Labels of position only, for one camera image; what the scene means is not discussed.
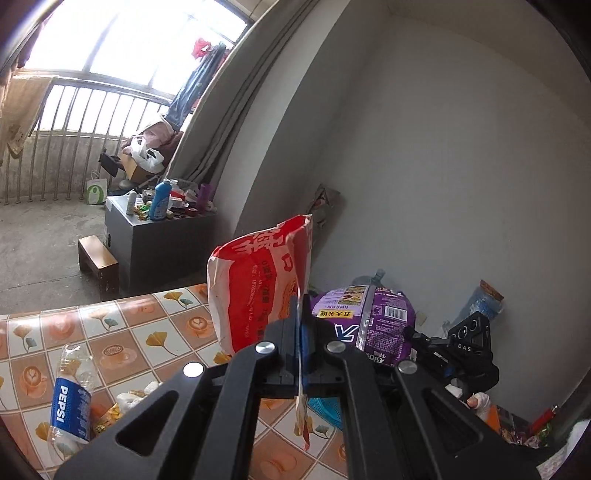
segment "curtain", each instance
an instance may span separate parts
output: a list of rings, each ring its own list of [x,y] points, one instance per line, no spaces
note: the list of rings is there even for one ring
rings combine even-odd
[[[167,176],[214,187],[259,87],[318,0],[277,2],[230,53],[205,91]]]

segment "concrete floor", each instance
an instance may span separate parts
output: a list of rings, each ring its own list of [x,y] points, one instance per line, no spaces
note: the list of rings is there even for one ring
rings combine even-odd
[[[78,200],[0,206],[0,314],[100,301],[96,281],[81,275],[79,238],[102,239],[105,207]]]

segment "white bottle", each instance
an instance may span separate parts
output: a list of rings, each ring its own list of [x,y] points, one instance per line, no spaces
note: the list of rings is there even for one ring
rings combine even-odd
[[[131,192],[129,192],[129,198],[127,199],[127,209],[125,210],[125,213],[127,215],[134,214],[135,199],[137,198],[137,196],[138,194],[135,190],[131,190]]]

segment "snack wrapper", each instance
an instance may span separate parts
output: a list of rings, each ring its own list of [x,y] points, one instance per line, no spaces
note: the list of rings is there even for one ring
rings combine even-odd
[[[290,315],[291,296],[307,291],[311,235],[311,216],[297,215],[213,251],[207,296],[224,352],[233,355],[258,342],[269,322]]]
[[[333,323],[337,338],[354,343],[370,360],[394,367],[410,354],[403,330],[414,326],[415,312],[403,292],[351,286],[313,302],[312,315]]]

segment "red and white snack bag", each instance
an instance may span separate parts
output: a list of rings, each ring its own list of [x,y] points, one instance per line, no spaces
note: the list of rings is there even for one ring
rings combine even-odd
[[[207,296],[222,350],[256,343],[269,322],[290,315],[291,296],[307,291],[311,239],[311,215],[297,215],[213,251]]]

